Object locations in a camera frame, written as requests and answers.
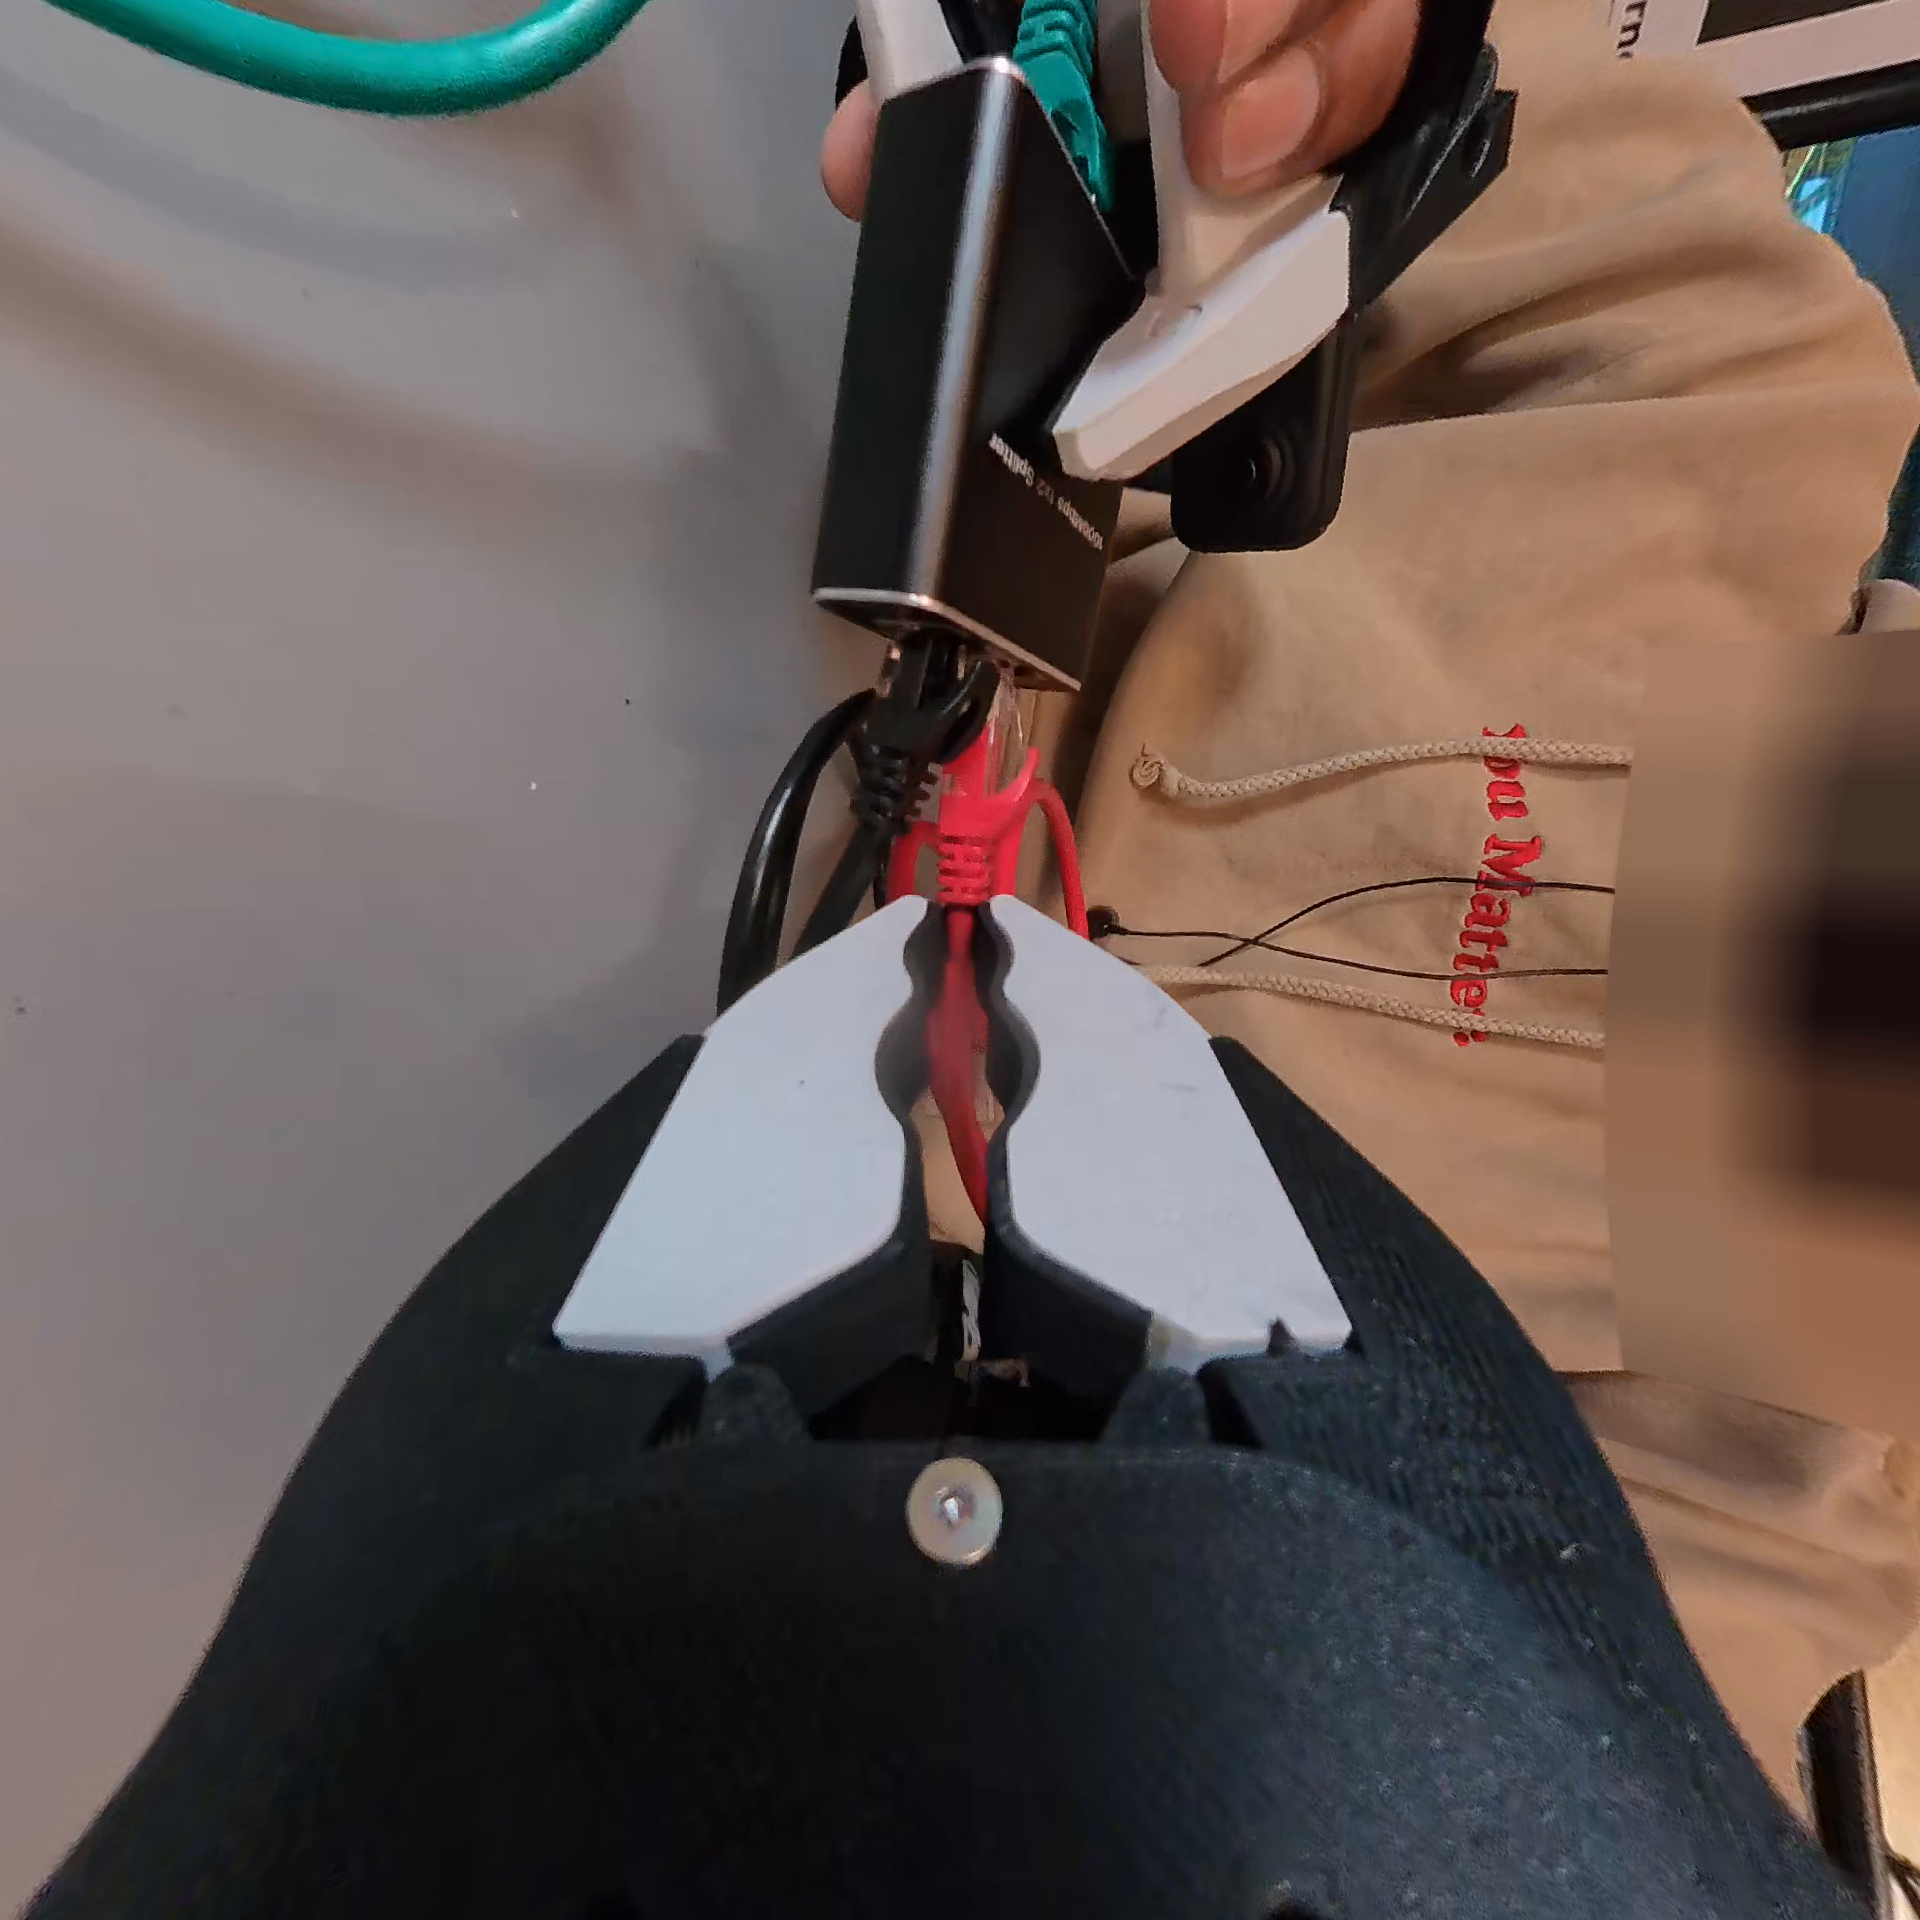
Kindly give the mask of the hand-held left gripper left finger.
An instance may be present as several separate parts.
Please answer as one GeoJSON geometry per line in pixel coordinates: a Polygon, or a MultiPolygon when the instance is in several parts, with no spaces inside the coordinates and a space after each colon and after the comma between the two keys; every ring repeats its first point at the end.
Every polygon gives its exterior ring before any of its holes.
{"type": "Polygon", "coordinates": [[[571,1353],[877,1378],[933,1337],[934,912],[905,898],[710,1022],[560,1308],[571,1353]]]}

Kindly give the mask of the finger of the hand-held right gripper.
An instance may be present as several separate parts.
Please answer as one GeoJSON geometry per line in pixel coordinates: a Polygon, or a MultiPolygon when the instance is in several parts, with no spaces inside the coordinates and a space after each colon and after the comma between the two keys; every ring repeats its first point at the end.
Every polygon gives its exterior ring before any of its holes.
{"type": "Polygon", "coordinates": [[[1353,222],[1340,173],[1250,199],[1202,186],[1144,21],[1098,23],[1096,97],[1116,143],[1113,217],[1150,254],[1141,305],[1096,349],[1049,432],[1068,474],[1133,482],[1349,314],[1353,222]]]}
{"type": "Polygon", "coordinates": [[[962,2],[854,2],[854,28],[876,104],[972,58],[972,12],[962,2]]]}

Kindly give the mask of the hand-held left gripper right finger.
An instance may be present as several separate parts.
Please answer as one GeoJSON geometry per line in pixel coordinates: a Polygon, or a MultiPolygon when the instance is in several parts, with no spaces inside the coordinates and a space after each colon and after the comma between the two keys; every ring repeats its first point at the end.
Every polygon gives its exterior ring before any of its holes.
{"type": "Polygon", "coordinates": [[[1340,1353],[1350,1316],[1205,1026],[1022,900],[980,936],[990,1356],[1112,1401],[1150,1369],[1340,1353]]]}

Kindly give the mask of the black ethernet splitter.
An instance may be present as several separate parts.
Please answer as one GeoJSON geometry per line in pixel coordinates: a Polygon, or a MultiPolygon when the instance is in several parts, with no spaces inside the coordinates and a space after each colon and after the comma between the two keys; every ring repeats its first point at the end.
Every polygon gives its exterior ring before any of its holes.
{"type": "Polygon", "coordinates": [[[946,632],[1019,684],[1078,689],[1120,482],[1070,474],[1049,430],[1139,297],[1014,63],[972,61],[888,103],[813,601],[890,638],[946,632]]]}

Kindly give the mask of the white printed sheet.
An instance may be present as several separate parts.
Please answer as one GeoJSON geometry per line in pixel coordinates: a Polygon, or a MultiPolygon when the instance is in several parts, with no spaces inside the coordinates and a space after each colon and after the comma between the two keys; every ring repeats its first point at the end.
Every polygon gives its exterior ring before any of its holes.
{"type": "Polygon", "coordinates": [[[1917,2],[1597,2],[1619,58],[1693,58],[1746,101],[1917,58],[1917,2]]]}

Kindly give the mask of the dark rounded object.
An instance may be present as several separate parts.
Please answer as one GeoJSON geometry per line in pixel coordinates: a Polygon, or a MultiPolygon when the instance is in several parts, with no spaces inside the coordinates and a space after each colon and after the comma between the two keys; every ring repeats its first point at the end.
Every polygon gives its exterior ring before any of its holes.
{"type": "Polygon", "coordinates": [[[1816,1702],[1798,1727],[1796,1757],[1821,1850],[1872,1917],[1894,1914],[1862,1670],[1849,1670],[1816,1702]]]}

